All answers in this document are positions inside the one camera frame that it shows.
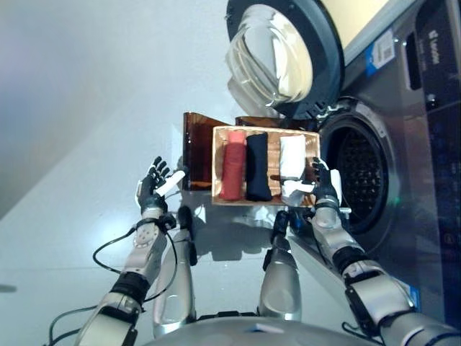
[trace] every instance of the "red rolled towel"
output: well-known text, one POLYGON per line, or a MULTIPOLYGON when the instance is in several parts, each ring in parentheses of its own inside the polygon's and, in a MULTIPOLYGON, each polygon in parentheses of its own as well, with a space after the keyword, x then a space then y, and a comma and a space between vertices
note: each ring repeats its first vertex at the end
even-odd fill
POLYGON ((228 131, 223 162, 223 186, 219 197, 224 200, 240 200, 245 162, 245 133, 228 131))

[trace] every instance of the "robot leg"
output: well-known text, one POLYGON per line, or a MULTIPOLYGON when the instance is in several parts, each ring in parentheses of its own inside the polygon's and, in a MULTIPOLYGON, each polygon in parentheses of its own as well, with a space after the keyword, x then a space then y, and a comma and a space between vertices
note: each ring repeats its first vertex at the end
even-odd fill
POLYGON ((266 271, 261 287, 258 312, 260 316, 301 320, 301 289, 290 243, 285 238, 288 213, 280 211, 274 222, 272 248, 267 251, 263 269, 266 271))
MULTIPOLYGON (((179 223, 181 230, 174 237, 178 257, 176 278, 170 288, 153 303, 153 335, 155 338, 195 321, 196 317, 190 267, 197 263, 197 255, 192 242, 192 217, 188 207, 180 208, 179 223)), ((160 292, 168 285, 173 272, 174 253, 170 248, 161 265, 156 292, 160 292)))

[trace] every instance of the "blue sticker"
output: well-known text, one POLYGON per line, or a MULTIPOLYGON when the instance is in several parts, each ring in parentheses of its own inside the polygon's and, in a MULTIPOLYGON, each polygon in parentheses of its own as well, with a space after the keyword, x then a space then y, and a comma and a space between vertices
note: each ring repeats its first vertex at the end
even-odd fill
POLYGON ((392 30, 389 29, 365 49, 367 76, 373 75, 394 57, 394 36, 392 30))
POLYGON ((410 298, 413 301, 413 304, 415 304, 417 312, 421 312, 421 299, 419 297, 419 290, 413 286, 410 286, 410 298))

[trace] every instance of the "black rolled towel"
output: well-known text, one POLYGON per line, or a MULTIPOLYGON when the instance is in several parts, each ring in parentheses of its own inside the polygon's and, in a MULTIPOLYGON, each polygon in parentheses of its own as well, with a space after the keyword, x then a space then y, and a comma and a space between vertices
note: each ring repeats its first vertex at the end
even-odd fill
POLYGON ((246 199, 272 199, 267 183, 267 133, 246 138, 246 199))

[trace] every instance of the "brand logo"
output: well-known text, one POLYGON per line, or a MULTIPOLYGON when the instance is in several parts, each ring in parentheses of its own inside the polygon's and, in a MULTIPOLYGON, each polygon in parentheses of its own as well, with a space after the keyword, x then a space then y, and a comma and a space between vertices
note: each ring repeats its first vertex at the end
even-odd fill
POLYGON ((439 54, 439 47, 437 46, 437 38, 439 34, 436 30, 432 30, 429 33, 429 46, 431 47, 431 56, 432 56, 432 64, 437 65, 440 63, 440 54, 439 54))

